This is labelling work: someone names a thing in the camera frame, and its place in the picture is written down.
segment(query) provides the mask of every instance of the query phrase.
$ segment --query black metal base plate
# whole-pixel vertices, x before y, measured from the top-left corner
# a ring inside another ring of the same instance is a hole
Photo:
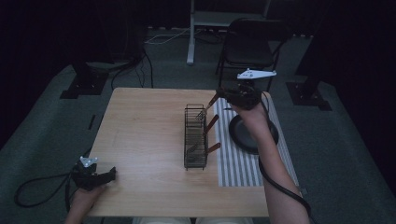
[[[81,84],[78,76],[75,77],[67,91],[63,91],[61,99],[77,99],[80,95],[100,95],[106,84],[108,73],[94,73],[89,83]]]
[[[289,94],[291,100],[295,105],[310,105],[310,106],[318,106],[320,110],[331,111],[332,108],[329,105],[329,102],[323,100],[318,90],[310,96],[310,98],[303,97],[301,93],[301,89],[304,83],[298,82],[287,82],[286,86],[288,87]]]

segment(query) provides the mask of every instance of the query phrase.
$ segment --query striped placemat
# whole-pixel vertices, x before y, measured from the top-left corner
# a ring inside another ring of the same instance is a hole
[[[288,147],[277,119],[274,104],[271,98],[263,98],[264,104],[270,111],[270,120],[275,124],[279,132],[277,148],[282,161],[285,163],[288,172],[294,183],[299,186],[295,174]],[[262,186],[262,174],[258,165],[258,155],[246,153],[237,146],[231,138],[228,127],[231,119],[236,116],[236,112],[227,109],[230,105],[225,99],[218,99],[213,105],[215,114],[219,115],[216,122],[216,140],[221,142],[221,148],[217,150],[219,186],[221,187],[255,187]]]

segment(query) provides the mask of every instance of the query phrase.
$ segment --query human arm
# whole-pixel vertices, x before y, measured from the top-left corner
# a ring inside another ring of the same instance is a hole
[[[97,187],[91,191],[78,189],[73,196],[73,202],[70,211],[67,214],[65,224],[80,224],[84,217],[93,207],[99,196],[105,190],[106,186]]]
[[[243,110],[236,106],[233,106],[233,109],[241,116],[251,136],[255,139],[262,166],[268,176],[283,188],[300,195],[280,158],[276,143],[268,128],[266,112],[262,105],[258,104],[251,110]],[[305,207],[265,179],[264,190],[271,223],[309,223]]]

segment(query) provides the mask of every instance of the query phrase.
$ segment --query black wire rack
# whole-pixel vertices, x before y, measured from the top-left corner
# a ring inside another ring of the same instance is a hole
[[[184,111],[184,167],[202,168],[207,163],[206,113],[204,105],[189,104]]]

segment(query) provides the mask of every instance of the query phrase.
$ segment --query black plate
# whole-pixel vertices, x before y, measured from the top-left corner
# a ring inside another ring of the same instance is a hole
[[[279,133],[275,124],[271,120],[269,120],[269,124],[271,135],[273,136],[275,143],[277,144],[277,141],[279,139]],[[247,127],[245,127],[244,122],[239,115],[233,117],[230,122],[228,131],[237,146],[244,149],[247,153],[256,155],[259,154],[256,142],[251,138]]]

